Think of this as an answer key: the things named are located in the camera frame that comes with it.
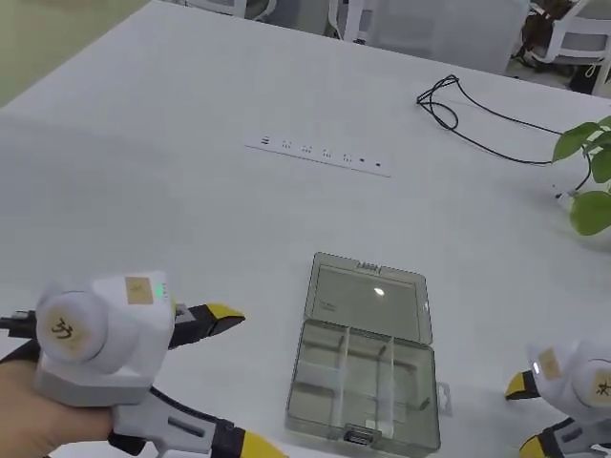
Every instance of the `plant leaf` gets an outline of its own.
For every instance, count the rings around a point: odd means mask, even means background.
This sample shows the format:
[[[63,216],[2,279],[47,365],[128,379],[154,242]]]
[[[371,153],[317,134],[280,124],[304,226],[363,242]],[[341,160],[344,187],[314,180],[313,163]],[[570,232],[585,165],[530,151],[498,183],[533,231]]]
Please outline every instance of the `plant leaf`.
[[[606,117],[604,119],[601,119],[599,121],[599,125],[611,128],[611,116],[608,116],[608,117]]]
[[[581,148],[587,137],[599,129],[600,126],[596,122],[585,122],[570,131],[566,131],[556,143],[552,161],[556,162],[572,156]]]
[[[571,224],[583,236],[593,236],[611,226],[611,195],[604,191],[579,194],[571,207]]]
[[[592,157],[592,177],[597,183],[606,183],[611,179],[611,146]]]
[[[587,146],[585,147],[584,152],[589,153],[590,151],[597,149],[599,146],[602,148],[611,146],[611,131],[603,132],[602,134],[597,136],[595,139],[593,139],[591,142],[589,142]]]

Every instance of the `human hand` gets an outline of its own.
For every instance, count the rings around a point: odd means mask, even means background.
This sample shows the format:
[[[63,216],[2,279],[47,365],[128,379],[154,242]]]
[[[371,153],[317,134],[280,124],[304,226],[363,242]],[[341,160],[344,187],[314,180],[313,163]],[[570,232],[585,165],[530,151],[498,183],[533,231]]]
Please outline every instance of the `human hand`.
[[[43,458],[75,442],[105,441],[110,409],[74,408],[36,394],[36,364],[0,364],[0,458]]]

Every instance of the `box lid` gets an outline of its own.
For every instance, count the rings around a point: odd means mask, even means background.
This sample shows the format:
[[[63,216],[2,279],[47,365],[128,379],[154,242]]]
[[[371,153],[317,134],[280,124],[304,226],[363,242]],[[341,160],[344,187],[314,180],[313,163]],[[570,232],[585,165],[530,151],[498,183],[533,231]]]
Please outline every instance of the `box lid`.
[[[305,316],[429,345],[425,278],[412,272],[317,253]]]

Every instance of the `floor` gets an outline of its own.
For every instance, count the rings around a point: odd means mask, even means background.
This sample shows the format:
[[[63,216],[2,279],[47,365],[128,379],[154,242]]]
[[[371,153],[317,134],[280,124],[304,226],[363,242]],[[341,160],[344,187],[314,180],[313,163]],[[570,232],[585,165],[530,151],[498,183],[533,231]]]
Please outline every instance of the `floor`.
[[[0,0],[0,107],[149,0]]]
[[[543,84],[545,86],[551,86],[555,88],[567,89],[569,84],[569,78],[563,77],[559,74],[554,73],[535,73],[532,69],[524,67],[522,64],[512,61],[507,67],[507,76],[523,79],[525,81],[531,81],[537,84]],[[611,98],[611,81],[609,81],[602,89],[600,95],[604,98]]]

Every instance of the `white table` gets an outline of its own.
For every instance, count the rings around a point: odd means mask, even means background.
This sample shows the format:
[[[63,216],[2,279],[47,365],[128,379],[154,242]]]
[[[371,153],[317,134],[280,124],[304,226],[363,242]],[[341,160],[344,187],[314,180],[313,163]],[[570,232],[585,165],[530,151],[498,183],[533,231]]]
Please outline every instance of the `white table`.
[[[0,167],[1,311],[32,307],[54,275],[165,268],[179,298],[223,301],[248,318],[171,352],[158,387],[297,445],[284,403],[314,253],[416,271],[428,280],[438,379],[453,391],[439,456],[516,456],[561,419],[502,400],[525,367],[523,344],[605,328],[609,256],[579,242],[553,199],[552,184],[579,182],[581,164],[503,162],[414,106],[448,73],[480,102],[560,130],[609,111],[595,97],[147,6],[0,114],[0,142],[12,144]],[[510,155],[551,156],[552,135],[470,108],[456,91],[442,98],[454,100],[462,132]],[[377,156],[393,176],[248,150],[247,132]],[[82,453],[122,456],[105,445],[55,456]]]

